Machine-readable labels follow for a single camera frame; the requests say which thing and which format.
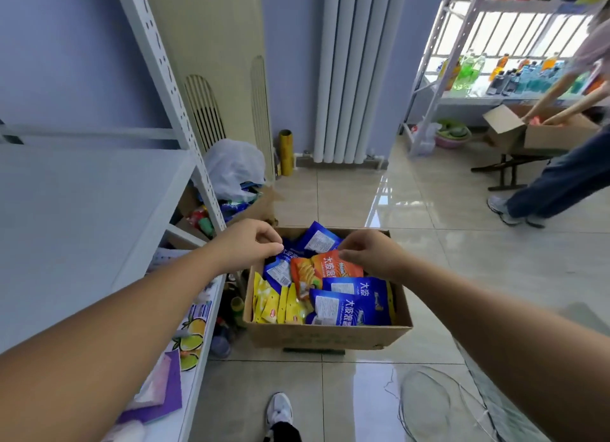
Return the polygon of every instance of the purple folder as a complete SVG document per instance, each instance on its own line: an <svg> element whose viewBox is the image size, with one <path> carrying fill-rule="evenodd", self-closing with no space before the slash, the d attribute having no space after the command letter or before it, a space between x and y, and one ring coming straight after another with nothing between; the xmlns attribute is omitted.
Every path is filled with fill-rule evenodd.
<svg viewBox="0 0 610 442"><path fill-rule="evenodd" d="M166 352L165 355L172 359L172 363L170 363L170 373L167 376L167 389L165 390L165 401L163 404L124 411L118 417L117 424L126 423L133 419L137 419L142 423L148 423L182 408L179 350L176 349L171 352Z"/></svg>

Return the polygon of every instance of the air conditioner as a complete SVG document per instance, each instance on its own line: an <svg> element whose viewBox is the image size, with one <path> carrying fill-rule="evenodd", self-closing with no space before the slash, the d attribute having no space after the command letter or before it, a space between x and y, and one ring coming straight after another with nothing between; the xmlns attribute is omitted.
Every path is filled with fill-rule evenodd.
<svg viewBox="0 0 610 442"><path fill-rule="evenodd" d="M201 151L250 142L273 181L261 0L148 1Z"/></svg>

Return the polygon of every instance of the white sneaker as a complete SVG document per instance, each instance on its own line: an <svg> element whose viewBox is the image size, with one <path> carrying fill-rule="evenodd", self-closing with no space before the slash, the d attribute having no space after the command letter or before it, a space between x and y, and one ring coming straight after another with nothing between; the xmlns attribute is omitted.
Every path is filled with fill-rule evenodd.
<svg viewBox="0 0 610 442"><path fill-rule="evenodd" d="M283 421L292 424L292 405L288 396L283 392L277 392L271 396L267 405L267 430L275 423Z"/></svg>
<svg viewBox="0 0 610 442"><path fill-rule="evenodd" d="M487 207L491 209L494 213L499 215L499 218L502 219L502 222L507 224L510 227L514 227L515 225L519 225L524 221L524 218L519 217L518 219L511 217L508 213L508 207L506 206L506 201L504 198L499 196L490 196L487 199Z"/></svg>
<svg viewBox="0 0 610 442"><path fill-rule="evenodd" d="M546 228L546 219L537 215L529 215L525 217L525 223L534 228Z"/></svg>

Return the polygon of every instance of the white label on bag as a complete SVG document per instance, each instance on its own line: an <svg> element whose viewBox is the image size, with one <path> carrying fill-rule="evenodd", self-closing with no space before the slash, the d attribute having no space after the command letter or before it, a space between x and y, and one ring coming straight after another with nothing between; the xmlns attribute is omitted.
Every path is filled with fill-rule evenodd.
<svg viewBox="0 0 610 442"><path fill-rule="evenodd" d="M331 291L354 294L354 283L331 283Z"/></svg>
<svg viewBox="0 0 610 442"><path fill-rule="evenodd" d="M280 260L279 264L267 270L270 277L278 282L281 286L290 286L292 277L290 276L290 264L287 261Z"/></svg>
<svg viewBox="0 0 610 442"><path fill-rule="evenodd" d="M311 239L305 246L305 249L316 251L316 253L322 254L325 252L329 252L334 244L335 240L333 240L329 236L326 236L324 233L318 230L311 237Z"/></svg>
<svg viewBox="0 0 610 442"><path fill-rule="evenodd" d="M339 315L339 299L332 297L318 296L315 299L315 312L317 320L321 323L317 325L336 325Z"/></svg>

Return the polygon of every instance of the air vent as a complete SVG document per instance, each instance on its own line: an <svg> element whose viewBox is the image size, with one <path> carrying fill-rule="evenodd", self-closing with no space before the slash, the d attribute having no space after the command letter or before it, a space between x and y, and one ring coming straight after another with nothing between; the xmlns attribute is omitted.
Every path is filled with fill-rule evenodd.
<svg viewBox="0 0 610 442"><path fill-rule="evenodd" d="M214 92L210 84L199 75L187 76L184 88L193 119L199 130L200 145L208 151L217 141L226 138Z"/></svg>
<svg viewBox="0 0 610 442"><path fill-rule="evenodd" d="M252 60L250 68L252 82L252 120L254 121L254 136L256 146L265 157L265 176L267 180L275 178L273 146L267 109L267 86L265 83L265 60L261 55Z"/></svg>

